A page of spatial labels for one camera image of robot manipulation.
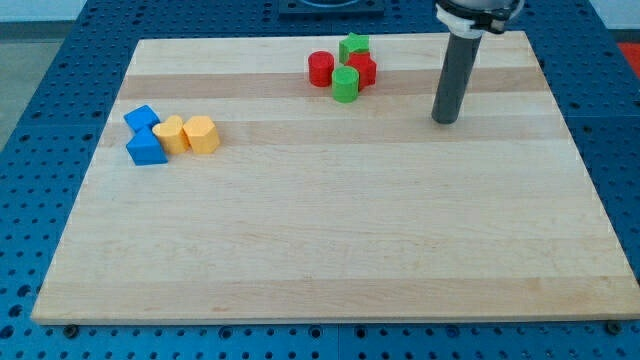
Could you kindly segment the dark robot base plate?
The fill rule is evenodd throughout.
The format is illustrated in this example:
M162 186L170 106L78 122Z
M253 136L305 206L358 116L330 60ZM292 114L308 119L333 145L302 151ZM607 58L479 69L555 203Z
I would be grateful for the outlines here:
M384 0L277 0L281 18L313 15L383 15Z

